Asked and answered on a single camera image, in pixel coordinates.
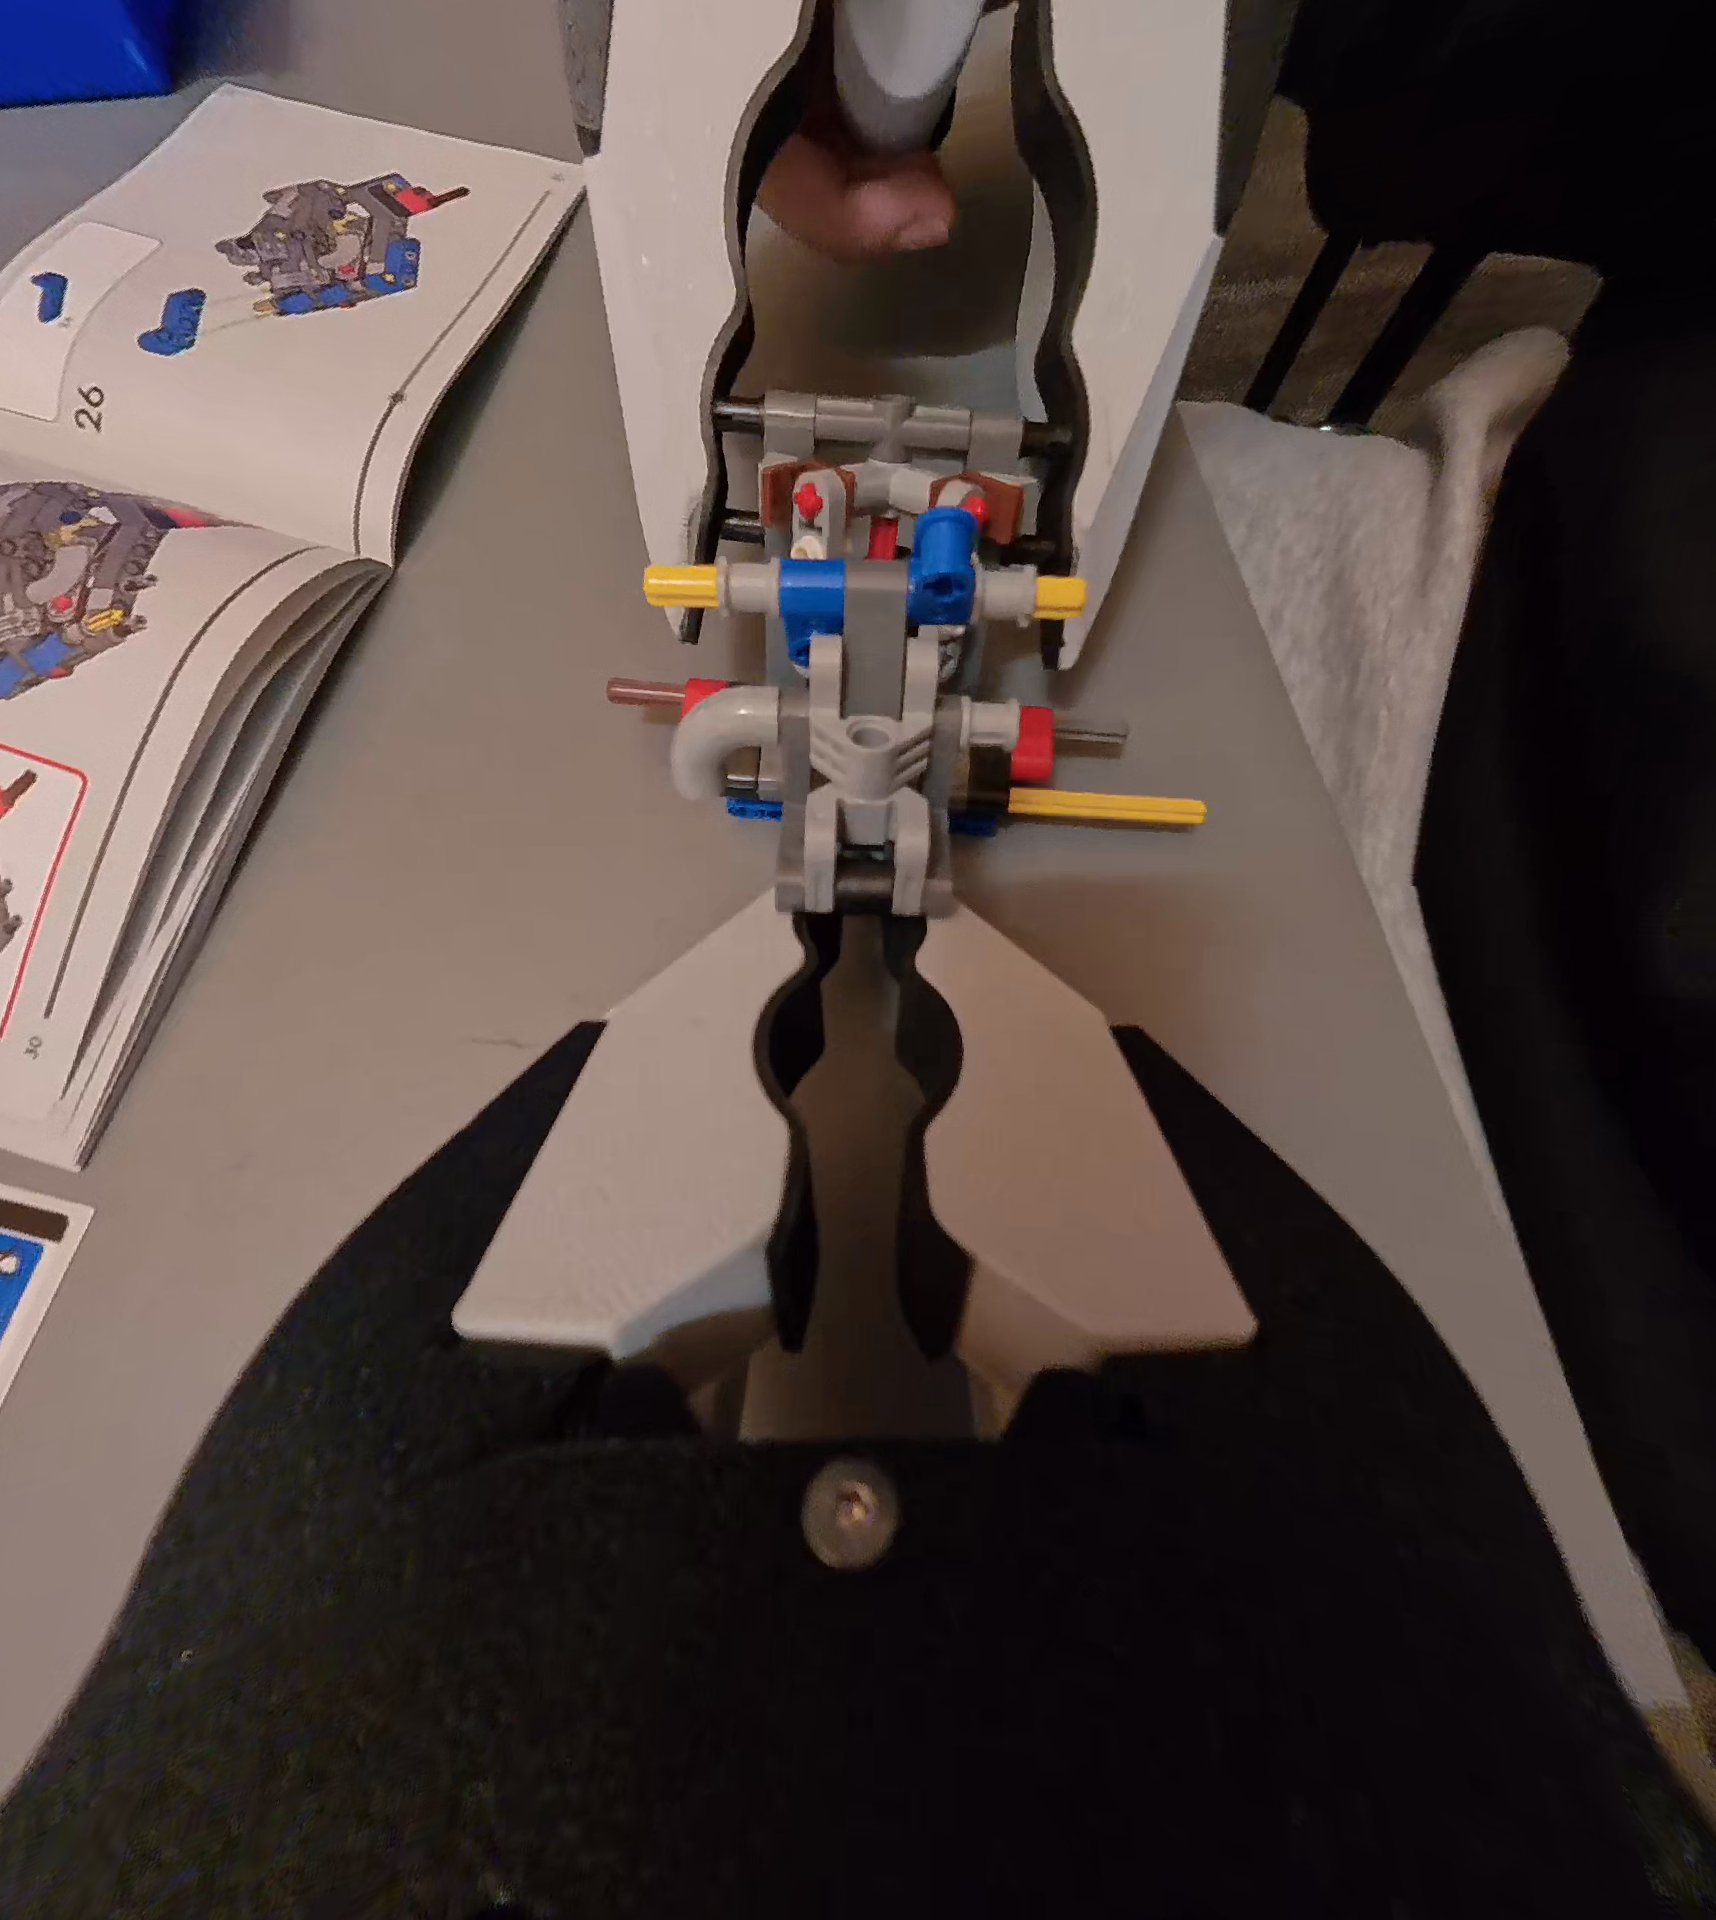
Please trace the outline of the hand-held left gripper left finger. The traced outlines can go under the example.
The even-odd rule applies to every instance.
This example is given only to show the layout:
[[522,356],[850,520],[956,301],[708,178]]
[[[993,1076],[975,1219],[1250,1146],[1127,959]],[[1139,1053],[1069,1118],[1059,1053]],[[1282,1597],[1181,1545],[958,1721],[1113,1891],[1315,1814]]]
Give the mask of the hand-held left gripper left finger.
[[839,914],[754,901],[617,1003],[453,1326],[654,1374],[738,1437],[752,1359],[797,1355],[827,1235],[798,1091],[827,1051]]

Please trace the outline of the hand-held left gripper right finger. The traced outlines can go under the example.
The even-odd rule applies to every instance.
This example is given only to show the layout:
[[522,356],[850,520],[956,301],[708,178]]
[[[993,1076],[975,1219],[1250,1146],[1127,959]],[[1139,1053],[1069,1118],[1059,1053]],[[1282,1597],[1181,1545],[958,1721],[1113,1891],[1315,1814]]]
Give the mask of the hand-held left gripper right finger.
[[1111,1021],[965,907],[881,933],[919,1089],[901,1312],[965,1371],[977,1437],[1043,1374],[1249,1346],[1255,1308]]

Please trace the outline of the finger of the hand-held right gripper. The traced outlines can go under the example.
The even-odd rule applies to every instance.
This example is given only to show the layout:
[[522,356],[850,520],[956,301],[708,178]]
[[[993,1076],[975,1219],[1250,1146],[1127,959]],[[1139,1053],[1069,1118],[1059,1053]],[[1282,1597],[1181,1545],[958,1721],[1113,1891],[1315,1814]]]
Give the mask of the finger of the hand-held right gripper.
[[812,93],[810,2],[582,2],[580,148],[647,555],[714,564],[716,404],[754,323],[757,192]]
[[1224,2],[1017,4],[1014,137],[1035,189],[1017,347],[1049,462],[1045,573],[1086,606],[1045,642],[1079,664],[1133,539],[1222,250]]

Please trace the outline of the lego chassis assembly with axles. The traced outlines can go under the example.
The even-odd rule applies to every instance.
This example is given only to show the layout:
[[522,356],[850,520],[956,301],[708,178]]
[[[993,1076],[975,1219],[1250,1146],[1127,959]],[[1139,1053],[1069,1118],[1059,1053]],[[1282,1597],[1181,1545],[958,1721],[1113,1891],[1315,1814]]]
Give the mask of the lego chassis assembly with axles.
[[694,644],[708,613],[766,625],[765,675],[805,681],[808,647],[858,566],[905,564],[908,639],[967,694],[993,626],[1037,639],[1047,670],[1096,589],[1047,529],[1047,492],[1079,450],[1070,426],[910,396],[769,393],[713,403],[720,464],[686,562],[647,570],[647,600]]

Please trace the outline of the grey and blue lego assembly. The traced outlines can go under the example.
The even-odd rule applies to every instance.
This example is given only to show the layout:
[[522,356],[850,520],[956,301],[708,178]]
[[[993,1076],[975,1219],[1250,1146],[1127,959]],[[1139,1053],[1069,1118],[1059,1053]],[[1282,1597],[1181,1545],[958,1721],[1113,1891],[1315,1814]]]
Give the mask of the grey and blue lego assembly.
[[783,914],[941,919],[952,816],[1003,815],[1056,768],[1049,710],[968,694],[965,657],[991,625],[1083,615],[1086,583],[991,559],[991,479],[943,482],[936,504],[895,517],[910,534],[901,559],[810,551],[643,574],[654,608],[757,615],[783,642],[774,682],[688,690],[670,749],[693,802],[726,799],[737,756],[774,780]]

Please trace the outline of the person's right hand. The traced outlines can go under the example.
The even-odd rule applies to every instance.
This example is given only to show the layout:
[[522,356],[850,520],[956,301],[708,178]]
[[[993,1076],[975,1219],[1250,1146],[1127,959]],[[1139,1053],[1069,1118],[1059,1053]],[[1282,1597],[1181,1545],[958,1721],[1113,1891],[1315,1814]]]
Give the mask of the person's right hand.
[[934,153],[871,153],[839,128],[788,137],[757,204],[788,236],[843,265],[941,249],[958,222]]

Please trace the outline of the black chair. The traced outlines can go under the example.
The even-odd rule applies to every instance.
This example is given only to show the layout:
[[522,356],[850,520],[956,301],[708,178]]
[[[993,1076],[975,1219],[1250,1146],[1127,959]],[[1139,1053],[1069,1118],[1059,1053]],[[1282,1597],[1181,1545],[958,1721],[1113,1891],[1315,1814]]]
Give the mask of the black chair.
[[1455,266],[1422,245],[1321,239],[1268,289],[1232,394],[1274,421],[1406,436],[1447,375],[1519,333],[1568,338],[1602,289],[1597,269],[1541,255],[1487,252],[1447,287]]

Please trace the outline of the open instruction booklet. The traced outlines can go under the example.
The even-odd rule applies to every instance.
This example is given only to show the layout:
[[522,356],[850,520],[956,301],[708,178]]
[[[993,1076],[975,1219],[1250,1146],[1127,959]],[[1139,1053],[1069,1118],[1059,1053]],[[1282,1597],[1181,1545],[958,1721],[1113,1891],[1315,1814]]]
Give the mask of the open instruction booklet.
[[0,1150],[90,1159],[585,186],[223,84],[0,270]]

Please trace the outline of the blue plastic bin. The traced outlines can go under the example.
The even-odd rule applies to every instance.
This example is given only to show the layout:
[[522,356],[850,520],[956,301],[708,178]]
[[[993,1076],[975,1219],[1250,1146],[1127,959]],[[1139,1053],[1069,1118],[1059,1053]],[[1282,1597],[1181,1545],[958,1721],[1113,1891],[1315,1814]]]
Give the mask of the blue plastic bin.
[[174,90],[194,4],[0,2],[0,109]]

